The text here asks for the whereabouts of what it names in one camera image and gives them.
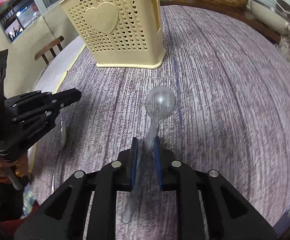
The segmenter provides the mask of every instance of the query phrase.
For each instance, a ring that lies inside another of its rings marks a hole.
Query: beige wall
[[[0,51],[8,49],[7,72],[4,83],[7,97],[32,91],[33,85],[46,67],[42,58],[34,60],[35,54],[50,41],[62,35],[63,48],[78,33],[60,6],[55,6],[43,17],[27,27],[14,42],[10,43],[0,25]]]

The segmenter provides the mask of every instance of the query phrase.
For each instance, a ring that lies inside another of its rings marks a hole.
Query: silver screw
[[[173,161],[173,162],[171,163],[171,165],[172,165],[173,167],[178,168],[178,167],[180,167],[180,166],[182,165],[182,163],[181,163],[180,161]]]
[[[119,168],[121,165],[122,165],[122,163],[120,161],[114,161],[114,162],[112,162],[112,166],[114,168]]]
[[[75,178],[79,179],[82,178],[84,176],[84,173],[82,171],[76,171],[74,173]]]
[[[213,178],[216,178],[219,175],[218,171],[216,171],[216,170],[211,170],[211,171],[209,171],[208,174],[209,174],[209,176],[211,176]]]

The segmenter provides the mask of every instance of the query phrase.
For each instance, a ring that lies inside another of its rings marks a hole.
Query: wooden chair
[[[63,50],[61,42],[64,40],[63,36],[59,36],[58,38],[56,38],[55,40],[51,41],[50,43],[48,43],[46,46],[44,46],[36,55],[35,55],[35,60],[38,60],[40,57],[42,57],[46,63],[46,65],[49,64],[45,53],[49,50],[51,52],[51,54],[53,55],[53,57],[56,57],[56,53],[53,50],[53,47],[57,45],[58,49],[60,51]]]

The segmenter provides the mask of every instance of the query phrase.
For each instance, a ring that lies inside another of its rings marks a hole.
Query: heart emblem
[[[109,34],[115,28],[118,20],[118,10],[110,2],[100,4],[97,8],[85,11],[85,21],[99,32]]]

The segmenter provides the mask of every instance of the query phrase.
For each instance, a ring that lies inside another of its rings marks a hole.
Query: hand
[[[18,173],[20,177],[24,176],[28,172],[28,159],[27,153],[24,153],[16,162],[8,163],[2,158],[0,158],[0,178],[7,178],[7,175],[4,173],[4,168],[9,168],[16,165],[16,173]]]

